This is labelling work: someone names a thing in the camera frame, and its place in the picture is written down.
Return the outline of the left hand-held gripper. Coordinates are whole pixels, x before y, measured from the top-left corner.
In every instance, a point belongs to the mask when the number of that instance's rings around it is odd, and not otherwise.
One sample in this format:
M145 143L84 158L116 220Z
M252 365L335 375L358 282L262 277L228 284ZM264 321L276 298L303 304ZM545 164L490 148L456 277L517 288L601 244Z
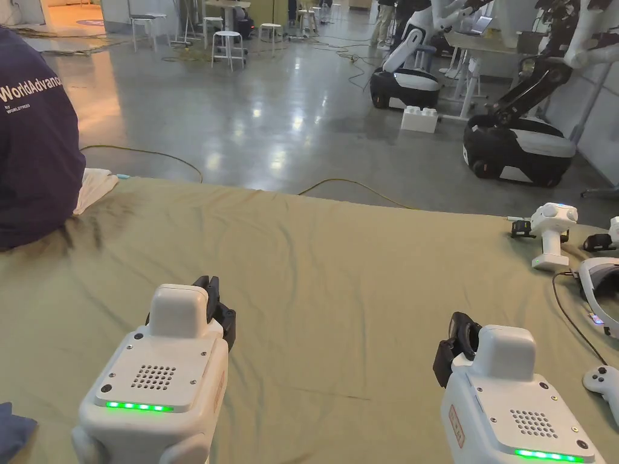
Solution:
M159 286L80 404L78 462L209 463L235 338L217 276Z

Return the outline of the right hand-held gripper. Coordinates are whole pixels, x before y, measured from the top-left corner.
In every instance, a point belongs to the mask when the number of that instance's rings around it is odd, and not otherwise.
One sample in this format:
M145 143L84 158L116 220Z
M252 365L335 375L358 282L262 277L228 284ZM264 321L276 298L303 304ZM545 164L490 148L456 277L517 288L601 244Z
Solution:
M433 370L454 463L604 463L557 389L535 371L536 342L518 327L454 312Z

